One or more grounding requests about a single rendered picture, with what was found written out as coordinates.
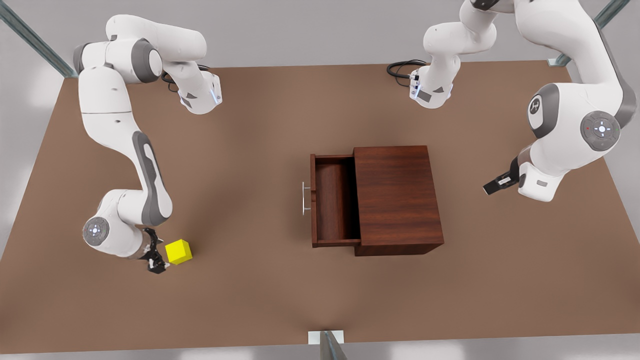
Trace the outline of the dark wooden cabinet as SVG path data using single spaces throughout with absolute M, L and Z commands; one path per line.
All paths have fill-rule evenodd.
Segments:
M 357 146 L 356 256 L 425 255 L 444 243 L 428 148 Z

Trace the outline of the silver frame post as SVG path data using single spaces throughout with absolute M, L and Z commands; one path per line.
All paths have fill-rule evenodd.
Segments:
M 77 71 L 71 68 L 4 0 L 0 0 L 0 20 L 62 77 L 78 77 Z
M 317 330 L 307 333 L 309 345 L 320 346 L 320 360 L 348 360 L 342 349 L 345 344 L 343 330 Z
M 609 0 L 608 3 L 593 18 L 594 23 L 599 29 L 604 29 L 631 0 Z M 560 54 L 556 58 L 547 59 L 547 64 L 551 68 L 564 68 L 572 61 L 571 57 L 566 54 Z

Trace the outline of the yellow cube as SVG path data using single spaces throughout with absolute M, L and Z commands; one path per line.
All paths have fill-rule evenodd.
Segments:
M 183 262 L 193 258 L 190 244 L 183 239 L 166 244 L 164 249 L 167 255 L 167 262 L 172 265 L 183 264 Z

